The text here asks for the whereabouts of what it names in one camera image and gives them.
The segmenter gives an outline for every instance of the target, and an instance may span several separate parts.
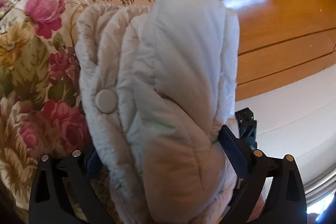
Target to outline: folded white jacket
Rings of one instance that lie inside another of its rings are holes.
[[[236,183],[217,140],[234,114],[236,13],[220,0],[103,3],[77,27],[83,109],[121,219],[215,223]]]

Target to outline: floral fabric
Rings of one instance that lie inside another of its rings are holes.
[[[154,0],[0,0],[0,190],[28,222],[29,197],[43,154],[65,156],[90,141],[78,87],[76,20],[88,6],[148,5]],[[83,212],[65,180],[78,217]],[[108,173],[91,182],[120,222]]]

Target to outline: silver screw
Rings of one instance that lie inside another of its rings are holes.
[[[47,161],[49,159],[49,155],[45,154],[42,156],[41,160],[42,161]]]
[[[75,151],[72,152],[72,155],[73,155],[74,157],[78,157],[78,156],[81,155],[81,152],[80,152],[79,150],[75,150]]]
[[[293,161],[294,157],[292,155],[286,155],[286,160]]]
[[[256,149],[253,151],[253,154],[256,155],[257,157],[261,157],[263,155],[263,152],[259,149]]]

